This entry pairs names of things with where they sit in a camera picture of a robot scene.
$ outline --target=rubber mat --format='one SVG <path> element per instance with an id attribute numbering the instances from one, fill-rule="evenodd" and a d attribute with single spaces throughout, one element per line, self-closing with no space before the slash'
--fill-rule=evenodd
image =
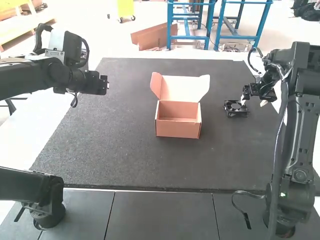
<path id="1" fill-rule="evenodd" d="M 271 179 L 278 114 L 247 101 L 247 118 L 227 118 L 224 100 L 239 99 L 254 81 L 232 60 L 104 58 L 106 96 L 84 95 L 52 135 L 32 170 L 63 177 L 69 186 L 125 190 L 264 191 Z M 200 139 L 155 136 L 157 97 L 152 72 L 210 75 L 200 101 Z"/>

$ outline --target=floor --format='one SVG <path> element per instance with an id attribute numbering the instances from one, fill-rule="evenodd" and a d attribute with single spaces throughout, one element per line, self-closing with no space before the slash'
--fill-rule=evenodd
<path id="1" fill-rule="evenodd" d="M 55 11 L 57 23 L 55 28 L 64 28 L 85 38 L 90 46 L 89 67 L 95 69 L 102 57 L 143 57 L 143 58 L 200 58 L 200 59 L 234 59 L 242 61 L 246 58 L 242 53 L 216 53 L 202 51 L 194 47 L 177 47 L 171 52 L 139 52 L 131 43 L 130 33 L 140 29 L 161 24 L 167 20 L 167 5 L 164 2 L 135 2 L 135 21 L 128 20 L 124 24 L 116 21 L 114 2 L 111 0 L 92 0 L 92 4 L 77 0 L 47 0 L 48 10 Z M 320 45 L 318 22 L 307 22 L 300 18 L 292 18 L 289 8 L 291 0 L 275 1 L 265 24 L 259 47 L 266 54 L 275 48 L 290 48 L 293 41 L 305 41 Z M 219 15 L 220 2 L 216 4 L 215 16 Z M 245 6 L 239 32 L 255 34 L 263 7 Z M 227 6 L 225 15 L 237 15 L 237 8 Z M 216 26 L 211 32 L 215 39 Z M 194 34 L 205 33 L 196 30 Z M 48 43 L 49 35 L 44 33 L 43 45 Z M 34 38 L 23 35 L 4 45 L 5 52 L 1 58 L 16 54 L 27 54 L 34 47 Z M 29 169 L 42 150 L 57 125 L 69 109 L 71 96 L 53 94 L 51 89 L 38 91 L 28 100 L 17 103 L 16 113 L 9 118 L 5 107 L 0 108 L 0 165 L 17 169 Z M 0 202 L 0 223 L 7 215 L 12 202 Z"/>

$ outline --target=open cardboard box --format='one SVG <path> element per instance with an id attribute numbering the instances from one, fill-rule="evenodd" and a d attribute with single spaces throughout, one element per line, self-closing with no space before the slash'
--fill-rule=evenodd
<path id="1" fill-rule="evenodd" d="M 198 139 L 202 124 L 199 101 L 209 87 L 210 75 L 164 76 L 153 72 L 150 88 L 159 99 L 155 111 L 156 136 Z"/>

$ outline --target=blue metal frame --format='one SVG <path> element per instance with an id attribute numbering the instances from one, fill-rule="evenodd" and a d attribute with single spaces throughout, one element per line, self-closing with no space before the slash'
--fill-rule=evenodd
<path id="1" fill-rule="evenodd" d="M 171 40 L 176 39 L 188 39 L 188 40 L 204 40 L 204 49 L 208 50 L 209 41 L 210 41 L 210 33 L 213 22 L 213 15 L 215 9 L 216 0 L 209 0 L 209 2 L 204 3 L 204 0 L 200 0 L 200 2 L 174 2 L 174 0 L 167 0 L 167 49 L 171 49 Z M 182 5 L 182 9 L 184 13 L 174 13 L 174 5 Z M 199 13 L 195 13 L 194 6 L 200 5 Z M 189 20 L 197 20 L 198 26 L 197 29 L 201 29 L 202 23 L 202 15 L 204 5 L 208 5 L 208 17 L 206 20 L 206 36 L 191 36 L 189 29 Z M 192 13 L 187 12 L 186 6 L 193 6 Z M 171 25 L 173 20 L 183 20 L 185 35 L 171 35 Z"/>
<path id="2" fill-rule="evenodd" d="M 240 4 L 239 12 L 237 17 L 228 17 L 224 16 L 225 13 L 225 8 L 226 4 Z M 264 10 L 262 13 L 262 17 L 258 26 L 258 30 L 255 34 L 255 36 L 243 36 L 238 34 L 238 28 L 242 16 L 242 12 L 244 9 L 245 4 L 264 4 Z M 218 51 L 219 49 L 219 43 L 220 39 L 244 39 L 244 40 L 253 40 L 254 41 L 254 47 L 257 47 L 259 44 L 259 40 L 262 34 L 262 31 L 264 29 L 268 12 L 270 9 L 271 4 L 273 4 L 273 0 L 266 0 L 266 1 L 247 1 L 246 0 L 241 0 L 241 1 L 233 1 L 233 0 L 222 0 L 221 3 L 221 9 L 220 9 L 220 15 L 219 17 L 213 17 L 214 19 L 218 19 L 218 25 L 217 25 L 217 30 L 216 30 L 216 37 L 215 37 L 215 42 L 214 42 L 214 47 L 213 49 L 215 51 Z M 232 23 L 229 22 L 229 20 L 236 20 L 236 24 L 233 27 Z M 221 35 L 221 28 L 222 25 L 225 24 L 229 31 L 231 32 L 232 35 Z"/>

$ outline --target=robotic arm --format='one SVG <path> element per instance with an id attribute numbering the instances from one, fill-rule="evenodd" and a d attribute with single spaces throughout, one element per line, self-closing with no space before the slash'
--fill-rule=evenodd
<path id="1" fill-rule="evenodd" d="M 41 33 L 51 32 L 49 48 L 42 48 Z M 33 53 L 0 59 L 0 101 L 20 94 L 53 88 L 55 93 L 105 95 L 107 76 L 88 70 L 89 46 L 83 38 L 39 24 Z M 64 181 L 61 177 L 0 167 L 0 201 L 22 203 L 17 222 L 25 209 L 30 210 L 37 229 L 55 227 L 64 217 Z"/>
<path id="2" fill-rule="evenodd" d="M 265 74 L 244 86 L 242 99 L 259 96 L 273 102 L 277 99 L 273 87 L 281 80 L 281 121 L 263 221 L 269 228 L 268 239 L 274 234 L 289 238 L 298 222 L 309 220 L 315 202 L 313 152 L 320 114 L 320 46 L 294 42 L 291 49 L 275 49 L 262 61 Z"/>

